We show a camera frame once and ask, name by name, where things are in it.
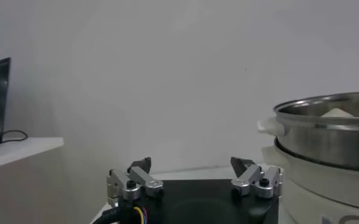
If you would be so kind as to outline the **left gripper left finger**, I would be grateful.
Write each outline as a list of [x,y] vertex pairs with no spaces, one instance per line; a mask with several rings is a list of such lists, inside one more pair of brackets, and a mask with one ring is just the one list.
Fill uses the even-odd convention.
[[142,197],[161,199],[164,184],[150,176],[152,160],[146,157],[134,161],[125,172],[110,169],[107,175],[107,203],[114,207],[120,200],[137,201]]

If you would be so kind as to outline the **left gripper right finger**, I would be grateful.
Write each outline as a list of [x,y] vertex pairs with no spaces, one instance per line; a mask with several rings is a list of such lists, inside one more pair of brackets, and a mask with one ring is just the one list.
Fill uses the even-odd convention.
[[251,159],[231,157],[231,166],[236,177],[231,180],[231,195],[239,203],[244,197],[254,194],[261,200],[276,198],[280,203],[283,187],[283,171],[276,166],[266,170]]

